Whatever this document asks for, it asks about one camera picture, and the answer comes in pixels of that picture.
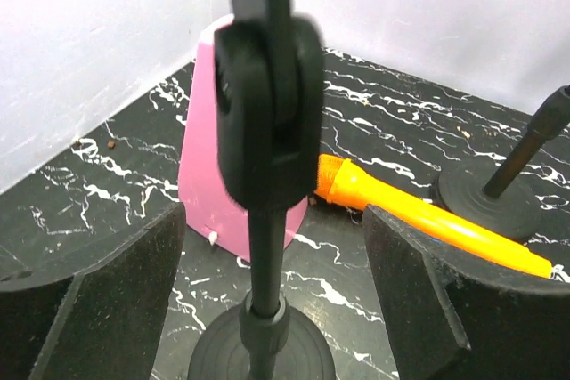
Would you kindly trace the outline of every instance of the pink object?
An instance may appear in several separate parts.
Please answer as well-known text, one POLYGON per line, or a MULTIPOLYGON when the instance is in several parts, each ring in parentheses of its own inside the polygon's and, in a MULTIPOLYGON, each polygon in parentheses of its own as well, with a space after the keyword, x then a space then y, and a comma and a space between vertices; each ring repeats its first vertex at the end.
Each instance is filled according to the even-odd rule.
MULTIPOLYGON (((232 20, 231 15, 225 16, 200 35, 178 172, 178 195, 191 228, 210 243, 249 261, 248 213, 226 193, 217 165, 214 32, 232 20)), ((285 247, 297 233, 306 207, 305 198, 289 210, 285 247)))

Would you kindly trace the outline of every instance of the round black base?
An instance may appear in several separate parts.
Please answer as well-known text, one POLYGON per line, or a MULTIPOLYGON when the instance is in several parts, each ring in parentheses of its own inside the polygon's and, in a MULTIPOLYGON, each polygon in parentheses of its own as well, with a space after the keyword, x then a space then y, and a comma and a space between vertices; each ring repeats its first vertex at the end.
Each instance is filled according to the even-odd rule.
POLYGON ((434 204, 465 220, 516 242, 526 242, 541 222, 538 199, 518 178, 499 198, 486 196, 483 187, 495 171, 491 163, 459 162, 437 176, 431 198, 434 204))
MULTIPOLYGON (((277 355, 275 380, 335 380, 329 345, 318 327, 290 307, 289 339, 277 355)), ((249 355, 240 340, 240 306, 225 311, 199 338, 188 380, 248 380, 249 355)))

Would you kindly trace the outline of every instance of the white wall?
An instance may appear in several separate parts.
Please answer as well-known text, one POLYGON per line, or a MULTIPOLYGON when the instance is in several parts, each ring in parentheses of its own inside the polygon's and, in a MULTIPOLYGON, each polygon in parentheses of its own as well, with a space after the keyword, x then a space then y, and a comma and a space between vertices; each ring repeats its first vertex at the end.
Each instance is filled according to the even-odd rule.
MULTIPOLYGON (((295 0, 328 45, 533 111, 570 83, 570 0, 295 0)), ((0 193, 191 58, 227 0, 0 0, 0 193)))

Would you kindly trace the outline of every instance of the table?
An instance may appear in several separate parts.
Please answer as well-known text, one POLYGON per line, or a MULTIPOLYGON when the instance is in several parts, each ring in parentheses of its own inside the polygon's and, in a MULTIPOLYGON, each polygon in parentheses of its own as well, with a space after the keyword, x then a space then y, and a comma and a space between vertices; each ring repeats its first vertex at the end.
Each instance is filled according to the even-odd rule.
MULTIPOLYGON (((325 58, 323 150, 418 197, 428 197, 442 166, 471 157, 498 163, 524 131, 523 113, 332 49, 325 58)), ((0 276, 149 221, 177 200, 192 70, 160 82, 0 197, 0 276)), ((548 143, 524 174, 544 217, 529 245, 570 282, 569 139, 565 132, 548 143)), ((327 337, 339 379, 395 380, 361 219, 309 206, 285 252, 284 292, 327 337)), ((185 380, 200 333, 248 285, 244 262, 188 230, 151 378, 185 380)))

